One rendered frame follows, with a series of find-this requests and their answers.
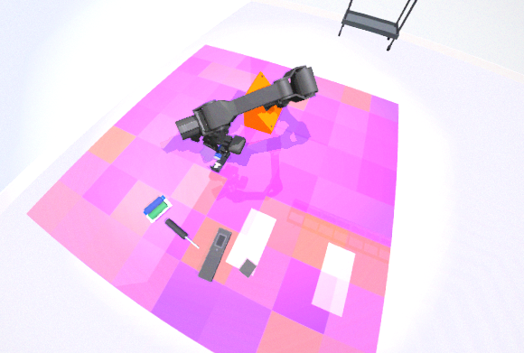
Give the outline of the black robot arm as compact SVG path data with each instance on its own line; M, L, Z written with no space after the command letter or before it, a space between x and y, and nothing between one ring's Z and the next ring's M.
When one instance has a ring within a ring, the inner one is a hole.
M289 79L290 78L290 83ZM285 72L283 78L278 79L266 87L250 92L231 101L216 99L208 101L192 111L188 116L175 121L177 130L183 140L203 134L215 135L225 131L229 133L231 122L237 115L263 106L266 111L272 106L285 108L289 102L300 102L316 96L318 87L313 74L312 66L298 66Z

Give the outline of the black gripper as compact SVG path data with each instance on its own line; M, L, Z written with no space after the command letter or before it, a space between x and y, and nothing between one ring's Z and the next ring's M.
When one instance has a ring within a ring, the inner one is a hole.
M203 136L202 133L192 136L190 139L191 141L198 143L201 136ZM226 135L225 131L223 130L222 132L219 132L215 135L205 135L202 138L202 141L203 145L210 147L210 149L214 150L215 152L218 149L218 145L221 145L220 151L223 154L230 151L231 153L240 155L245 146L246 138L239 135L234 135L232 138L231 135Z

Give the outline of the blue battery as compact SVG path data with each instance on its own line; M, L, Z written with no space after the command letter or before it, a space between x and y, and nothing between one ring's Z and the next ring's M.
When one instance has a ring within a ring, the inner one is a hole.
M216 153L215 153L214 156L213 156L216 160L219 160L220 157L222 156L222 152L220 151L220 147L221 147L221 145L219 145L219 147L218 147Z

